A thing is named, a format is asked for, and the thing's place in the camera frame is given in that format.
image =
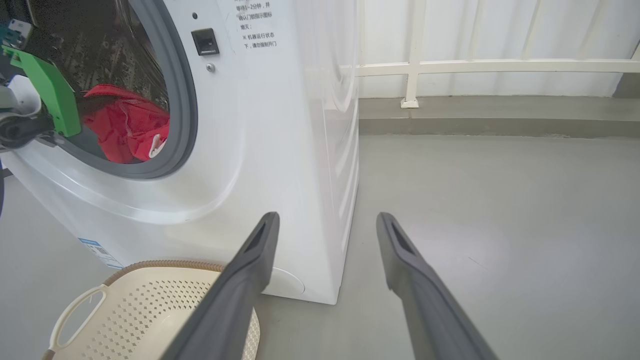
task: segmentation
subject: printed label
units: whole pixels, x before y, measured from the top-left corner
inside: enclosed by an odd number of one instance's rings
[[[227,29],[238,35],[241,49],[259,52],[278,47],[274,0],[218,0],[218,3],[227,9]]]
[[[78,238],[78,240],[85,244],[89,248],[89,250],[91,250],[91,252],[94,253],[100,260],[102,260],[102,262],[108,267],[116,269],[121,269],[124,267],[121,263],[118,262],[118,260],[111,256],[111,254],[109,254],[109,252],[105,250],[104,247],[102,247],[102,245],[100,245],[97,241],[82,238]]]

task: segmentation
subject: laundry basket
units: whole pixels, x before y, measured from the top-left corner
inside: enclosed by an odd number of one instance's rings
[[[144,261],[128,266],[64,310],[43,359],[159,359],[222,270],[221,265],[196,261]],[[97,293],[102,298],[95,309],[66,343],[60,343],[69,316]],[[259,341],[260,325],[253,310],[243,360],[255,359]]]

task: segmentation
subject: barcode sticker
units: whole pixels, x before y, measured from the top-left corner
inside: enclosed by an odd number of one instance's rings
[[[78,240],[85,244],[89,248],[89,250],[91,250],[91,252],[95,254],[108,267],[116,269],[121,269],[124,267],[118,260],[111,256],[111,254],[109,254],[109,252],[97,241],[82,238],[78,238]]]

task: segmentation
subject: gray floor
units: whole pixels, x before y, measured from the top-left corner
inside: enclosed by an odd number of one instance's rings
[[[501,359],[637,358],[640,142],[363,136],[360,156],[338,304],[262,296],[258,359],[413,358],[385,285],[380,211],[395,214]],[[7,191],[0,348],[37,358],[60,311],[109,270],[18,182]]]

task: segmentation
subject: red clothing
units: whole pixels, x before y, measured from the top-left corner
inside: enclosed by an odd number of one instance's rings
[[[169,113],[144,97],[110,84],[96,85],[84,97],[115,95],[115,102],[95,113],[85,115],[84,124],[98,135],[98,144],[107,159],[114,163],[131,163],[133,157],[150,159],[152,142],[158,144],[169,135]]]

